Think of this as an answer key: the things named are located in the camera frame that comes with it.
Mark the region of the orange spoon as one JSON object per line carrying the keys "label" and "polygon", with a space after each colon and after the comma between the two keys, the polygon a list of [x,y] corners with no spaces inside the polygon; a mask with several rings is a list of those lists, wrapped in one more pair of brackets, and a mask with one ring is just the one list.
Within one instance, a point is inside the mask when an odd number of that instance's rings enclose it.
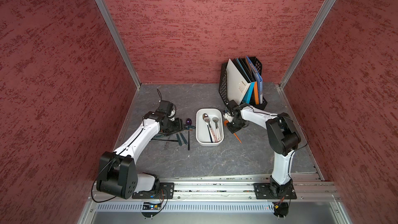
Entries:
{"label": "orange spoon", "polygon": [[[227,127],[227,124],[228,124],[229,122],[227,121],[227,120],[225,120],[224,122],[223,122],[223,125],[225,126],[225,127]],[[237,140],[240,142],[240,143],[242,143],[241,142],[241,140],[240,140],[240,138],[236,135],[236,133],[233,133],[233,135],[237,138]]]}

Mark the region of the steel spoon white handle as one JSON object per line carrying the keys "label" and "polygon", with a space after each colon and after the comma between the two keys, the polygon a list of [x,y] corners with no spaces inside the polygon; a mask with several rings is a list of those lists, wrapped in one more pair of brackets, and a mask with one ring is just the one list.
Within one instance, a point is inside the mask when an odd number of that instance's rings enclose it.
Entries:
{"label": "steel spoon white handle", "polygon": [[217,138],[217,141],[219,142],[219,141],[221,141],[221,134],[220,134],[219,125],[218,125],[219,119],[217,117],[214,117],[212,120],[216,127],[216,138]]}

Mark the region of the dark blue handled spoon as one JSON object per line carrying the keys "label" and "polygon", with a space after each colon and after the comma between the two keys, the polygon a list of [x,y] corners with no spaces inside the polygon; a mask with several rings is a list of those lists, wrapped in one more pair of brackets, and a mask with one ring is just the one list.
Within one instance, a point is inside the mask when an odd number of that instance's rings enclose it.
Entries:
{"label": "dark blue handled spoon", "polygon": [[209,116],[206,113],[204,113],[202,117],[203,117],[203,120],[205,121],[205,123],[207,125],[207,128],[208,128],[208,133],[209,133],[209,136],[210,136],[210,142],[213,143],[214,142],[213,135],[210,132],[210,128],[211,128],[211,126],[210,126],[210,118],[209,118]]}

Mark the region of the white rectangular storage box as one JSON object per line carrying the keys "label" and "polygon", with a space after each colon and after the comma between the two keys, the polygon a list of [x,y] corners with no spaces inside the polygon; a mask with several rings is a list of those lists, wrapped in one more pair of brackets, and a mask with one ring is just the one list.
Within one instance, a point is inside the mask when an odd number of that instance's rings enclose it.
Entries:
{"label": "white rectangular storage box", "polygon": [[201,146],[218,146],[224,140],[221,111],[202,108],[196,114],[196,139]]}

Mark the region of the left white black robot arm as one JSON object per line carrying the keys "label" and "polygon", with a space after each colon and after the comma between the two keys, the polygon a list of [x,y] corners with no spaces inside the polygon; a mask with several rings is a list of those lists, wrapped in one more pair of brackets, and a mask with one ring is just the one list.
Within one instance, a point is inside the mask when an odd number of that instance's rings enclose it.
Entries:
{"label": "left white black robot arm", "polygon": [[169,119],[166,114],[149,112],[139,128],[113,152],[105,152],[99,160],[96,190],[113,197],[129,199],[134,193],[160,190],[159,179],[152,174],[139,174],[136,163],[150,141],[159,133],[170,135],[184,130],[179,118]]}

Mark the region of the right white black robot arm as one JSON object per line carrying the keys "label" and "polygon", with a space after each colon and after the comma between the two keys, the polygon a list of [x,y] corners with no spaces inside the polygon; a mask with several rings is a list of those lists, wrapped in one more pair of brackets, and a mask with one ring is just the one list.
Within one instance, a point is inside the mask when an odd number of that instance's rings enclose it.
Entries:
{"label": "right white black robot arm", "polygon": [[301,142],[301,137],[290,116],[260,110],[249,104],[237,105],[234,101],[227,104],[224,114],[231,133],[242,129],[248,122],[257,124],[267,131],[271,149],[274,151],[274,168],[270,185],[274,190],[285,190],[292,184],[290,176],[292,158]]}

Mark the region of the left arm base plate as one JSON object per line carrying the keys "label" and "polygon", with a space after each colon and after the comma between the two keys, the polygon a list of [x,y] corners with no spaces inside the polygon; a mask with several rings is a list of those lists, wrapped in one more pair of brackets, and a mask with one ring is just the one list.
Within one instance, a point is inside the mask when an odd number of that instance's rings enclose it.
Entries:
{"label": "left arm base plate", "polygon": [[150,191],[135,192],[132,195],[132,199],[144,199],[144,200],[169,200],[173,198],[175,184],[160,182],[155,184],[153,189]]}

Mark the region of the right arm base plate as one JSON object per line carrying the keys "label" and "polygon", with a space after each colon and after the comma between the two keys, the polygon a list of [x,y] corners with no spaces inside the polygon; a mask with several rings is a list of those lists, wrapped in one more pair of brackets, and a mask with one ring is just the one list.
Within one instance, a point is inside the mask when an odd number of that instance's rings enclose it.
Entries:
{"label": "right arm base plate", "polygon": [[277,183],[254,183],[253,186],[257,200],[297,199],[292,181],[285,185],[278,185]]}

